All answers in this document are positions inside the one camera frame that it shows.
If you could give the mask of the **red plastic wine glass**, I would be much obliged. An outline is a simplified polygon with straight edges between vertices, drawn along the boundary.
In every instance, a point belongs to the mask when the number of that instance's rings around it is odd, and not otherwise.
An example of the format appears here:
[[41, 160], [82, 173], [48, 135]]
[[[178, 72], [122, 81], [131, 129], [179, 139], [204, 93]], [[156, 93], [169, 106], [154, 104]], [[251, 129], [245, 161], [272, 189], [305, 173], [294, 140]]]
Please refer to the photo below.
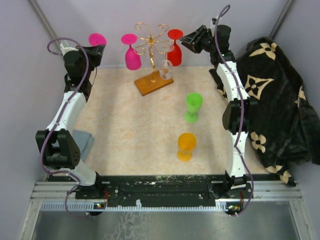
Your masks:
[[180, 29], [171, 29], [168, 31], [167, 35], [173, 40], [173, 50], [167, 54], [167, 59], [174, 67], [177, 67], [182, 63], [182, 51], [177, 44], [177, 40], [183, 37], [183, 32]]

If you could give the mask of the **clear wine glass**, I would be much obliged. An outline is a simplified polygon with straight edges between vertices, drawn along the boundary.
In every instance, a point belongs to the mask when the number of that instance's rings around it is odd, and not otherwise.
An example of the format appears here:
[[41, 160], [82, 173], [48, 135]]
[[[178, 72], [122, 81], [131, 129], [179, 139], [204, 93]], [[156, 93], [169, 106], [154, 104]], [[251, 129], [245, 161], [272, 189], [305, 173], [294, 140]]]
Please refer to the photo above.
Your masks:
[[172, 78], [173, 65], [170, 60], [168, 60], [168, 53], [170, 53], [174, 49], [174, 46], [164, 44], [162, 46], [162, 53], [164, 54], [164, 60], [161, 62], [159, 66], [160, 77], [163, 80], [169, 80]]

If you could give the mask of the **magenta plastic wine glass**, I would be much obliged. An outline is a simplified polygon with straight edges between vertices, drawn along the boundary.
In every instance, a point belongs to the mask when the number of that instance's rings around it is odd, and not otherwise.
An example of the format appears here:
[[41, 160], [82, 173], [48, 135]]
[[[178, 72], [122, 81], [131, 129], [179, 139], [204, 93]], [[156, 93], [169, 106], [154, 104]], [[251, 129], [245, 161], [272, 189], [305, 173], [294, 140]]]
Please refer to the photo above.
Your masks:
[[140, 56], [132, 47], [138, 40], [138, 37], [133, 33], [127, 33], [121, 37], [121, 42], [128, 45], [128, 50], [125, 53], [124, 59], [126, 67], [131, 71], [136, 71], [142, 66]]

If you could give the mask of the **gold wire wine glass rack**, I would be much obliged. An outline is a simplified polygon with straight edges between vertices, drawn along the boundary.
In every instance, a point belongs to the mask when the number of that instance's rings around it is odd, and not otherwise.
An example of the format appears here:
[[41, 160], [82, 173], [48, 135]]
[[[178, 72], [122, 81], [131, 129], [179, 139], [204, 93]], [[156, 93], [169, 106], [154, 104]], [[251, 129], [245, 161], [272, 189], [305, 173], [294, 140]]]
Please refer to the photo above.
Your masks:
[[161, 30], [161, 33], [157, 35], [153, 35], [149, 27], [144, 22], [138, 22], [134, 26], [137, 31], [141, 31], [143, 27], [145, 27], [147, 37], [137, 36], [137, 38], [144, 41], [144, 44], [135, 46], [133, 50], [137, 55], [140, 56], [148, 53], [152, 67], [152, 73], [135, 80], [134, 84], [139, 90], [140, 94], [142, 96], [146, 96], [174, 82], [172, 77], [169, 79], [161, 78], [160, 71], [156, 69], [153, 52], [155, 51], [156, 53], [165, 55], [166, 57], [167, 53], [171, 52], [174, 47], [172, 39], [159, 40], [159, 38], [169, 30], [169, 26], [167, 24], [159, 24], [157, 26], [157, 28]]

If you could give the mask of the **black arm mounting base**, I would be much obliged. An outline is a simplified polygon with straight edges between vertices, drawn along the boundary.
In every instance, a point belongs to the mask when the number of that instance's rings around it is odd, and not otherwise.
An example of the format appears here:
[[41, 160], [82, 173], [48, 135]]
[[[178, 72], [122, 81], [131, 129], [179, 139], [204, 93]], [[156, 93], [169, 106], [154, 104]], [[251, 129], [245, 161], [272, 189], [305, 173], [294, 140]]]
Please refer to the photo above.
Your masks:
[[92, 216], [106, 211], [191, 211], [220, 210], [240, 213], [245, 200], [253, 197], [254, 182], [246, 177], [246, 187], [228, 190], [224, 175], [142, 175], [99, 176], [93, 186], [77, 186], [76, 200], [67, 200], [69, 211], [83, 209]]

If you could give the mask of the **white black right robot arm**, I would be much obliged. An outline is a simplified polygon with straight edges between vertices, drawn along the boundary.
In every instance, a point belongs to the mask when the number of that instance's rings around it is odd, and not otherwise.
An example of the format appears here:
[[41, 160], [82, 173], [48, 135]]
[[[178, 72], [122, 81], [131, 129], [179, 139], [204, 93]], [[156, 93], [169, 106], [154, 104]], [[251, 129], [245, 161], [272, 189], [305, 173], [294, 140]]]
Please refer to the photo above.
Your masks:
[[179, 40], [193, 53], [206, 51], [210, 54], [214, 68], [209, 72], [225, 89], [228, 104], [222, 115], [222, 125], [230, 134], [232, 154], [231, 165], [225, 171], [223, 192], [227, 197], [235, 198], [247, 185], [245, 151], [251, 123], [249, 111], [257, 106], [257, 102], [250, 98], [239, 77], [236, 59], [229, 49], [230, 33], [231, 28], [227, 25], [217, 25], [214, 31], [202, 25]]

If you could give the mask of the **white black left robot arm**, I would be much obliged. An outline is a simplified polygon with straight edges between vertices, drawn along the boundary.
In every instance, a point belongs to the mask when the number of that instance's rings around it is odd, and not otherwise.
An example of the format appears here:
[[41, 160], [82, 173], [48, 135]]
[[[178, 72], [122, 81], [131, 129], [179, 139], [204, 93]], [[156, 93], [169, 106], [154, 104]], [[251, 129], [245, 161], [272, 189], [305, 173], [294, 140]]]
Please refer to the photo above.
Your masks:
[[104, 186], [97, 182], [97, 173], [82, 161], [73, 131], [89, 100], [90, 76], [101, 64], [105, 47], [103, 43], [89, 47], [60, 47], [67, 71], [63, 100], [52, 122], [35, 135], [43, 169], [50, 175], [69, 175], [80, 186], [86, 186], [87, 194], [95, 199], [103, 195]]

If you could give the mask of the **green plastic wine glass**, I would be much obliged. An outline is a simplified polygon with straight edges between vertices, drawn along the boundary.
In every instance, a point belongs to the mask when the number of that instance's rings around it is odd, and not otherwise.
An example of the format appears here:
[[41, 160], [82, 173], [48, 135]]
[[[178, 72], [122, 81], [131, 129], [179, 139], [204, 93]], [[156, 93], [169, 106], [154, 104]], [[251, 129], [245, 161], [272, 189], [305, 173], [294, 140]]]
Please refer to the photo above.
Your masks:
[[198, 112], [203, 104], [203, 97], [197, 92], [189, 93], [186, 97], [186, 113], [184, 119], [187, 123], [195, 123], [198, 120]]

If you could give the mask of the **orange plastic wine glass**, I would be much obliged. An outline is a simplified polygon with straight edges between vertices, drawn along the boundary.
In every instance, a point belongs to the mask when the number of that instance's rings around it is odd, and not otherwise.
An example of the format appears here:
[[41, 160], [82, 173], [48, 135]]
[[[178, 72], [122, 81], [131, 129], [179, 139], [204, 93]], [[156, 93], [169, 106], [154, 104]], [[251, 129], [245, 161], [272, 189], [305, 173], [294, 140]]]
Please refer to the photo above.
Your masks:
[[196, 144], [197, 144], [197, 139], [192, 133], [185, 132], [181, 134], [177, 140], [178, 159], [182, 162], [190, 161], [193, 156], [193, 151], [196, 147]]

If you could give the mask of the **grey blue cloth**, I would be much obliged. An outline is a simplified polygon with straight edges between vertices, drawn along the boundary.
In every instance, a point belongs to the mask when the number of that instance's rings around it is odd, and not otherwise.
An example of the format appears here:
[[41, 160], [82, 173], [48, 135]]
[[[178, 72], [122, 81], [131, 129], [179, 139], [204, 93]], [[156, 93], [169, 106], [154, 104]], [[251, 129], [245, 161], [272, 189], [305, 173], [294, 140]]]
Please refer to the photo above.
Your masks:
[[81, 130], [74, 130], [72, 133], [72, 137], [80, 150], [80, 159], [85, 162], [90, 153], [90, 150], [92, 149], [95, 139], [93, 138], [91, 133]]

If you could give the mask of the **black floral blanket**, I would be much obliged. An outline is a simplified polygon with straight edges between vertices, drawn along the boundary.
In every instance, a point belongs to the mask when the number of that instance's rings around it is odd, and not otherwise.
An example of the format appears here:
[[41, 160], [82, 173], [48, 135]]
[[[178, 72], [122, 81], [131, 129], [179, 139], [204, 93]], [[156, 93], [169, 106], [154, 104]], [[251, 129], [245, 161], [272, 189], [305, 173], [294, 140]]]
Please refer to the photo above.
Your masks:
[[303, 79], [268, 37], [251, 41], [236, 65], [245, 91], [257, 101], [250, 142], [266, 170], [293, 187], [293, 164], [320, 163], [320, 119], [305, 96]]

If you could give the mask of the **aluminium frame rail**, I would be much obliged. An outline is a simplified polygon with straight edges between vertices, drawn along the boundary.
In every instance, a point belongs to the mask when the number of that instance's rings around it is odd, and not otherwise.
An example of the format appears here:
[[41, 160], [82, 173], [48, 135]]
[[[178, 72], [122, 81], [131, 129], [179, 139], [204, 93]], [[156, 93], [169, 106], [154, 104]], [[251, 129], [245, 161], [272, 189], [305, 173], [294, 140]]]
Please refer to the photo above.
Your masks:
[[309, 240], [298, 186], [258, 174], [227, 190], [221, 175], [68, 177], [34, 185], [21, 240]]

